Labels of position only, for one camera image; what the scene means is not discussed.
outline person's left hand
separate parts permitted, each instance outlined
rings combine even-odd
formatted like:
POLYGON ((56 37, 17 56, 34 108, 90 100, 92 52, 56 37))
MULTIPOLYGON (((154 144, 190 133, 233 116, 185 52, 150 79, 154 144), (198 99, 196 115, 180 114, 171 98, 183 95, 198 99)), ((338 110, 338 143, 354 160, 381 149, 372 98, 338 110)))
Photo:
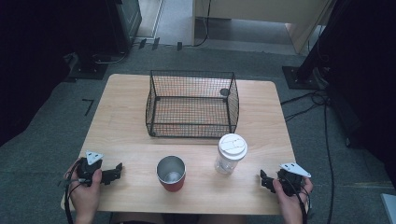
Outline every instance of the person's left hand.
MULTIPOLYGON (((72 174, 72 179, 78 179, 76 170, 72 174)), ((73 181, 70 184, 69 193, 73 190, 70 198, 72 199, 73 206, 77 213, 76 224, 87 224, 93 222, 93 218, 99 206, 101 180, 102 170, 98 169, 92 176, 92 184, 90 187, 80 184, 77 181, 73 181)))

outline gray carpet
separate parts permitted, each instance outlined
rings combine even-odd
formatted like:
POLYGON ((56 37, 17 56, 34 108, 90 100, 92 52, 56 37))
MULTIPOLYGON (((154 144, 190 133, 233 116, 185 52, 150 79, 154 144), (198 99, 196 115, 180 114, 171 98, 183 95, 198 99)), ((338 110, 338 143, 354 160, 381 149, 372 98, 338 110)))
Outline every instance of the gray carpet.
MULTIPOLYGON (((299 66, 302 56, 259 52, 159 46, 133 48, 120 63, 108 66, 103 80, 61 83, 27 130, 0 147, 0 223, 66 223, 63 189, 57 183, 77 158, 111 74, 148 75, 151 69, 233 71, 237 79, 275 82, 280 101, 309 91, 290 90, 282 65, 299 66), (86 115, 90 102, 91 110, 86 115)), ((283 106, 284 115, 307 109, 309 98, 283 106)), ((334 173, 332 223, 389 223, 380 194, 396 194, 383 164, 367 150, 345 146, 345 136, 331 107, 327 109, 334 173)), ((326 223, 331 203, 331 172, 325 144, 324 108, 317 107, 287 123, 297 162, 312 175, 309 223, 326 223)), ((107 223, 98 213, 95 223, 107 223)), ((281 223, 280 216, 251 216, 249 223, 281 223)))

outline cup lid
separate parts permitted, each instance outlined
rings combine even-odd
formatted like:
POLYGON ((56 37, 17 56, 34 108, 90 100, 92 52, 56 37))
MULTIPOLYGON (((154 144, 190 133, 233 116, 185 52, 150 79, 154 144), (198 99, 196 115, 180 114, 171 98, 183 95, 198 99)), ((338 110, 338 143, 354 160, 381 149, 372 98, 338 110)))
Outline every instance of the cup lid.
POLYGON ((232 161, 242 160, 248 152, 248 144, 236 133, 228 133, 219 141, 219 153, 232 161))

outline metal cup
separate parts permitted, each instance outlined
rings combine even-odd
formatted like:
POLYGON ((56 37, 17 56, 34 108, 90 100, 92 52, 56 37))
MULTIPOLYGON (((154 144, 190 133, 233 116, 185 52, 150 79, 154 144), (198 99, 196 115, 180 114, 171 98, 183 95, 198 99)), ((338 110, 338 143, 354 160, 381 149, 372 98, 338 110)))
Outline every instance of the metal cup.
POLYGON ((177 156, 167 156, 158 162, 157 176, 166 190, 178 191, 183 187, 186 178, 186 165, 177 156))

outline wire mesh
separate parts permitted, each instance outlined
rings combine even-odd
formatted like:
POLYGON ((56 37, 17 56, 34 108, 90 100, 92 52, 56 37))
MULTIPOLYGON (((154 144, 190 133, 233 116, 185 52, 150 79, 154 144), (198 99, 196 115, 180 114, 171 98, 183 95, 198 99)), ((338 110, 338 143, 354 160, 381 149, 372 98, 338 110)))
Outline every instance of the wire mesh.
POLYGON ((146 108, 150 136, 219 138, 235 132, 238 116, 234 73, 151 71, 146 108))

